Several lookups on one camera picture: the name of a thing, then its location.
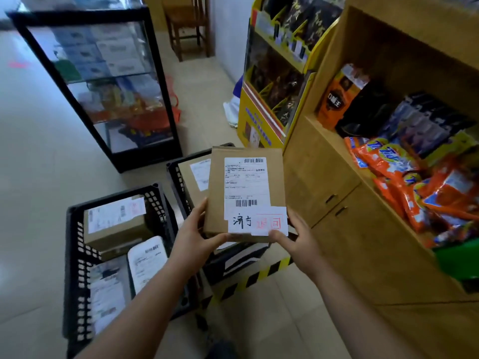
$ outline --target yellow display stand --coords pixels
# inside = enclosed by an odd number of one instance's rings
[[[301,113],[316,71],[334,35],[338,20],[325,31],[313,50],[309,51],[305,47],[304,41],[296,36],[302,28],[306,27],[307,22],[305,21],[295,32],[283,29],[277,19],[282,13],[286,12],[285,8],[271,18],[267,12],[260,10],[261,2],[262,0],[255,0],[252,6],[247,53],[251,47],[251,36],[257,34],[292,67],[304,75],[304,82],[294,117],[286,126],[283,126],[274,112],[278,111],[286,100],[281,101],[271,109],[263,99],[263,96],[267,95],[271,89],[271,85],[261,90],[261,92],[256,91],[249,82],[251,68],[245,70],[239,101],[238,137],[246,147],[274,147],[284,150],[297,117]]]

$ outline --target person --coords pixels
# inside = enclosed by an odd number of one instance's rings
[[[135,296],[121,314],[77,356],[78,359],[153,358],[183,287],[205,264],[208,256],[230,237],[226,233],[203,239],[199,226],[207,199],[195,207],[176,236],[163,268]],[[420,352],[367,305],[323,257],[305,221],[287,209],[298,237],[269,233],[319,289],[324,304],[352,358],[422,358]]]

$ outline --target yellow and black striped tape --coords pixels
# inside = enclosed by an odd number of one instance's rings
[[[244,291],[249,286],[254,285],[256,282],[259,282],[268,276],[271,276],[273,273],[285,269],[292,263],[293,259],[291,257],[283,258],[266,269],[262,269],[261,271],[253,273],[252,275],[243,278],[239,282],[226,287],[224,290],[222,290],[221,295],[216,296],[213,294],[211,296],[205,297],[200,302],[200,309],[206,310],[210,306],[218,305],[220,302],[230,298],[235,293]]]

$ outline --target green object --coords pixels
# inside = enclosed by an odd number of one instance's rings
[[[479,238],[435,250],[441,269],[458,281],[479,277]]]
[[[53,62],[57,71],[60,72],[65,82],[78,82],[81,80],[81,75],[70,60],[58,60]]]

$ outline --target black crate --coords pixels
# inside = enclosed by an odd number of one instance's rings
[[[224,144],[222,146],[234,147],[234,144],[229,143],[229,144]],[[180,211],[184,219],[186,219],[190,215],[192,207],[190,206],[190,204],[188,203],[188,199],[186,198],[183,177],[181,175],[180,169],[178,168],[178,165],[181,164],[182,162],[193,160],[197,157],[205,156],[210,153],[211,153],[211,149],[203,150],[186,157],[180,157],[178,159],[172,160],[166,164],[166,168],[168,169],[168,176],[169,176],[169,179],[171,180],[171,188],[173,189],[175,198],[178,202]],[[254,243],[238,243],[234,247],[227,248],[224,250],[224,252],[221,252],[217,255],[214,255],[212,253],[210,257],[208,258],[206,265],[203,266],[203,272],[205,273],[205,276],[208,279],[208,282],[211,285],[213,285],[215,283],[220,282],[222,279],[235,274],[237,271],[231,272],[228,275],[223,276],[223,273],[225,271],[225,262],[231,257],[235,256],[236,254],[240,253],[242,250],[252,246],[253,244]],[[266,251],[266,249],[267,248],[261,251],[257,251],[255,252],[255,254],[248,255],[248,257],[260,258],[262,254]],[[244,267],[252,263],[253,262],[245,264],[241,266],[238,270],[243,269]]]
[[[90,290],[87,267],[102,262],[100,254],[83,241],[83,213],[100,205],[143,195],[145,203],[151,204],[158,218],[152,219],[153,233],[163,237],[167,255],[178,232],[174,211],[166,200],[161,185],[155,183],[146,187],[126,190],[121,193],[71,206],[67,210],[65,247],[65,293],[63,298],[63,336],[68,339],[67,358],[76,356],[92,339],[92,318],[89,310]],[[184,288],[173,317],[174,319],[198,307],[198,287],[192,277]]]

